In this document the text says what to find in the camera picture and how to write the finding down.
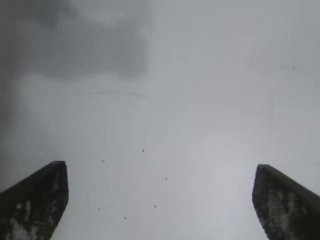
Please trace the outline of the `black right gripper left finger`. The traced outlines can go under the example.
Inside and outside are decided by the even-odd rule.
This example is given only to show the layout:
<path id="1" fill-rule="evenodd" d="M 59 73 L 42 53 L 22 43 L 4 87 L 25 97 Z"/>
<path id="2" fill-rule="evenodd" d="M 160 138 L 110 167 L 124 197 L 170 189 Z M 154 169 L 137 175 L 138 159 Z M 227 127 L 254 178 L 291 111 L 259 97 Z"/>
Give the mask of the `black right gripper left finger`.
<path id="1" fill-rule="evenodd" d="M 69 201 L 65 161 L 53 161 L 0 194 L 2 240 L 49 240 Z"/>

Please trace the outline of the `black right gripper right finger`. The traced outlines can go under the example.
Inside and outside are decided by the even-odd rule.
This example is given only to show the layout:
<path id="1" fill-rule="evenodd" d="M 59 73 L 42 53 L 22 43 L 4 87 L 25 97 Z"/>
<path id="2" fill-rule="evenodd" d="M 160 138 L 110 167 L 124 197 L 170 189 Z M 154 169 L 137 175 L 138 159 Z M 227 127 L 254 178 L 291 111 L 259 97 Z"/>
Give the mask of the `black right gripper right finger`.
<path id="1" fill-rule="evenodd" d="M 320 238 L 319 195 L 269 164 L 257 165 L 252 203 L 268 239 Z"/>

